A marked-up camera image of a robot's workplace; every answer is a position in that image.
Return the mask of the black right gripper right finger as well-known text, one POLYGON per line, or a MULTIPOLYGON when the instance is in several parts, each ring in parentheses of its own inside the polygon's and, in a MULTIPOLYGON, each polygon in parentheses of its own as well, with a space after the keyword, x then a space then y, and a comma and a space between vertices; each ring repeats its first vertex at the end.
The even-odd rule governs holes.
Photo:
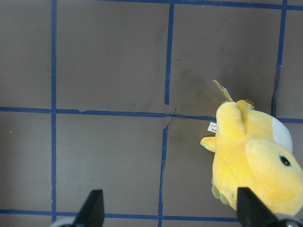
POLYGON ((275 227, 278 218, 248 187, 237 189, 237 218, 242 227, 275 227))

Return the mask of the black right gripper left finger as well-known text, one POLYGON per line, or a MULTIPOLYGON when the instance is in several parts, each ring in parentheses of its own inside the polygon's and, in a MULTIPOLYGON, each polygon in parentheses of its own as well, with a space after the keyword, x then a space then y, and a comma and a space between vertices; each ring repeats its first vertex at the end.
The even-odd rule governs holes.
POLYGON ((105 220, 103 190, 92 190, 78 215, 74 227, 102 227, 105 220))

